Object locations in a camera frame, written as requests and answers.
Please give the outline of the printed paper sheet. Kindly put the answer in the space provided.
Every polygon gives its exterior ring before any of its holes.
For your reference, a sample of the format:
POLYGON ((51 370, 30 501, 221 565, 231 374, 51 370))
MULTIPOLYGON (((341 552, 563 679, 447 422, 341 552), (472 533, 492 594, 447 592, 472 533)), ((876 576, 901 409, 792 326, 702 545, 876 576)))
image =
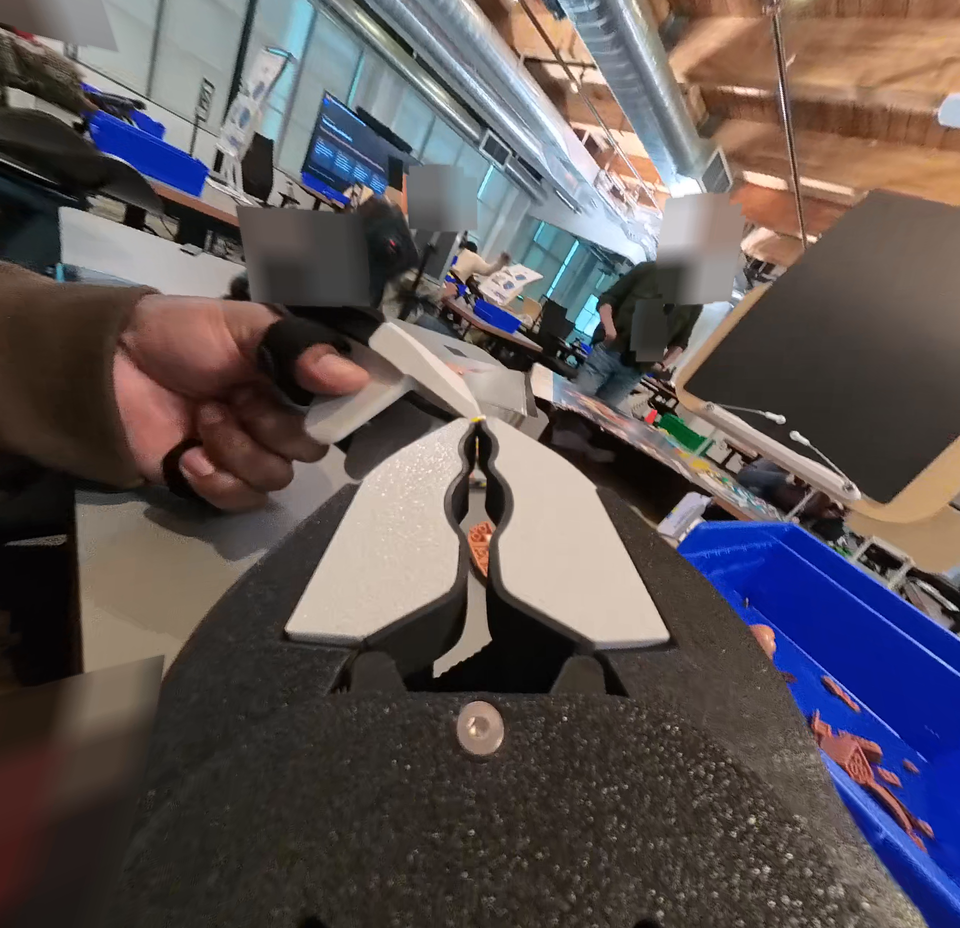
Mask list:
POLYGON ((541 273, 525 265, 510 264, 484 276, 478 283, 477 292, 486 302, 506 307, 542 279, 541 273))

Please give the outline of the pile of brown bricks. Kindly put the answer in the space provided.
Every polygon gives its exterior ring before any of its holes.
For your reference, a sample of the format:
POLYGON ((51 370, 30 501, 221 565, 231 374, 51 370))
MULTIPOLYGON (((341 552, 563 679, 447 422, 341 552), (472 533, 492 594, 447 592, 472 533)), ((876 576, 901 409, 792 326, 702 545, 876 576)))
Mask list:
MULTIPOLYGON (((771 663, 776 662, 777 637, 767 624, 752 623, 748 628, 771 663)), ((822 689, 835 701, 853 714, 861 714, 862 708, 846 688, 830 675, 820 676, 822 689)), ((807 718, 808 727, 821 754, 841 770, 862 790, 900 829, 916 848, 929 853, 927 841, 935 838, 929 823, 912 812, 897 795, 903 784, 900 777, 884 767, 882 746, 870 738, 850 730, 834 728, 825 721, 818 708, 807 718)))

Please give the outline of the lit background screen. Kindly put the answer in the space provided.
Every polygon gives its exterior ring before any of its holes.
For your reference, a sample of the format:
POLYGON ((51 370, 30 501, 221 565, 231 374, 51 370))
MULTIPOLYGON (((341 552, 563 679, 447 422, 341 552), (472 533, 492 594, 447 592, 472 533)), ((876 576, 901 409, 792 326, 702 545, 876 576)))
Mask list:
POLYGON ((300 169, 302 182, 342 204, 354 187, 383 195, 390 158, 385 141, 336 97, 325 92, 321 101, 300 169))

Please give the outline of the blue plastic bin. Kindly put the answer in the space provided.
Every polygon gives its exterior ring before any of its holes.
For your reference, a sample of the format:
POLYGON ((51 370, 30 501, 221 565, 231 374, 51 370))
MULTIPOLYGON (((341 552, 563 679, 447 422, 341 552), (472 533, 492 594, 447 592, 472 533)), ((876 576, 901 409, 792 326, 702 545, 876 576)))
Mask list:
POLYGON ((792 525, 708 523, 678 552, 748 625, 807 722, 878 747, 870 789, 822 751, 847 810, 928 926, 959 925, 958 638, 792 525))

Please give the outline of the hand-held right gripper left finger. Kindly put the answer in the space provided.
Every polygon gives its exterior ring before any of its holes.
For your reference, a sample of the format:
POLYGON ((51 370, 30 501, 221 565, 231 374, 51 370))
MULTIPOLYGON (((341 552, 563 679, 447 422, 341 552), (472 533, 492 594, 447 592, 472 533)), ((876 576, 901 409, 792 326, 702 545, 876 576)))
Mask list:
POLYGON ((366 475, 286 623, 289 640, 379 652, 404 678, 457 642, 469 573, 460 526, 469 425, 452 420, 366 475))

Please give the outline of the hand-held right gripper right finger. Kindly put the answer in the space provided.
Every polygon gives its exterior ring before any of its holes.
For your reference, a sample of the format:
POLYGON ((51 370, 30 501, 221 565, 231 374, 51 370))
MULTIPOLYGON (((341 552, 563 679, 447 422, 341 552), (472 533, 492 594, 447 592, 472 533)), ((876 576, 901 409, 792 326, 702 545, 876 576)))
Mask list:
POLYGON ((484 421, 484 676, 492 686, 622 686, 610 653, 670 633, 596 486, 561 455, 484 421))

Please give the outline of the silver ceiling duct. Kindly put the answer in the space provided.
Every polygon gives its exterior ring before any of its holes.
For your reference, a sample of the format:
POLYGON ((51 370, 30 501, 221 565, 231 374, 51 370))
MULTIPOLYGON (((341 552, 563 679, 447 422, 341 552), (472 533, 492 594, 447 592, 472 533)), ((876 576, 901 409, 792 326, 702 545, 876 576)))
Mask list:
MULTIPOLYGON (((594 157, 475 0, 346 1, 346 19, 386 26, 540 175, 547 221, 624 253, 654 247, 662 210, 602 189, 594 157)), ((726 157, 696 130, 643 0, 559 1, 668 195, 728 194, 726 157)))

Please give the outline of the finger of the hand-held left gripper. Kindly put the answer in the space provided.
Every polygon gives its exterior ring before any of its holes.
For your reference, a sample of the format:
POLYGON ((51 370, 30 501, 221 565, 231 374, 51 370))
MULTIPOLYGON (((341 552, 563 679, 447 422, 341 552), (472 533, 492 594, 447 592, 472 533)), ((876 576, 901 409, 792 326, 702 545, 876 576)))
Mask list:
POLYGON ((398 370, 412 391, 452 417, 526 417, 526 375, 485 350, 448 335, 399 322, 380 324, 369 349, 398 370))

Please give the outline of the stack of blue bins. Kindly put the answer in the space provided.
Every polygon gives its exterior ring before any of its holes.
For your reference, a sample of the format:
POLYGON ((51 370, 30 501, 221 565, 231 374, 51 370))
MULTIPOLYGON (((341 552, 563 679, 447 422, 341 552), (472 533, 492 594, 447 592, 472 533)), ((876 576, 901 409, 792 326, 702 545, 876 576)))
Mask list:
POLYGON ((138 172, 162 184, 198 198, 203 194, 209 167, 165 140, 165 126, 143 111, 133 109, 129 119, 98 110, 88 119, 93 145, 103 154, 116 156, 138 172))

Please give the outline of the wood-framed black screen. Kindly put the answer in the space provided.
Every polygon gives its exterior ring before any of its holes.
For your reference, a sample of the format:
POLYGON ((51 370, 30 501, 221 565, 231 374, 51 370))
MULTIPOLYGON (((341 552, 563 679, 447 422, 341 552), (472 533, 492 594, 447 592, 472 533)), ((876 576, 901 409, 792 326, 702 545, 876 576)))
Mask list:
POLYGON ((785 415, 861 490, 843 503, 858 514, 939 514, 959 490, 958 206, 870 191, 729 313, 674 388, 696 416, 707 401, 785 415))

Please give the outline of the black office chair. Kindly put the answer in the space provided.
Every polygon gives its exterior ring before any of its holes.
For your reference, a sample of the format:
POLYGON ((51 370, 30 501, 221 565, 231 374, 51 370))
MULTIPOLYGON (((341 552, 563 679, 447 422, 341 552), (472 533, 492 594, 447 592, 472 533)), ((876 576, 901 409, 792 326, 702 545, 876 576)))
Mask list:
POLYGON ((163 203, 137 168, 100 152, 66 122, 44 111, 4 107, 2 162, 17 165, 72 195, 99 194, 162 215, 163 203))

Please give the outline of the brown ridged brick piece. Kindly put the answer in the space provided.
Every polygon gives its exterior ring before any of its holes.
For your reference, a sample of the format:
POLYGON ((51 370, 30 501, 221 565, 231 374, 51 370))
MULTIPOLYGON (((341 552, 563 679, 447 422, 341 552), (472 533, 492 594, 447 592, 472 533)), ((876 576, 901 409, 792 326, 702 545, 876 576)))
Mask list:
POLYGON ((483 582, 486 582, 489 573, 490 542, 495 530, 496 526, 489 520, 478 522, 466 530, 471 565, 483 582))

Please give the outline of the person's left hand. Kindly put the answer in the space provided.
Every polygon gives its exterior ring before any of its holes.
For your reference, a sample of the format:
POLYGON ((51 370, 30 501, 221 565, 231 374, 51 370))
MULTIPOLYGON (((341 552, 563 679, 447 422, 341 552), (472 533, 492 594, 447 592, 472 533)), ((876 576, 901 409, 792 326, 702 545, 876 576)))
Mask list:
POLYGON ((280 315, 238 300, 147 295, 114 353, 113 385, 130 454, 143 480, 164 481, 178 461, 189 488, 226 512, 263 507, 293 480, 294 464, 327 448, 258 369, 259 344, 280 315))

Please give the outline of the white screen stand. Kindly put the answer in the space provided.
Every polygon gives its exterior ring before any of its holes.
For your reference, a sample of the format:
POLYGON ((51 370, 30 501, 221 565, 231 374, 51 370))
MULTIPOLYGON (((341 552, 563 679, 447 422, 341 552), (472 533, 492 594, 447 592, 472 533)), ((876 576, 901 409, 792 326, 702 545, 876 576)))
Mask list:
POLYGON ((712 401, 691 412, 706 419, 714 429, 775 463, 810 489, 835 501, 851 505, 863 497, 856 483, 799 431, 789 428, 786 416, 755 408, 741 408, 712 401))

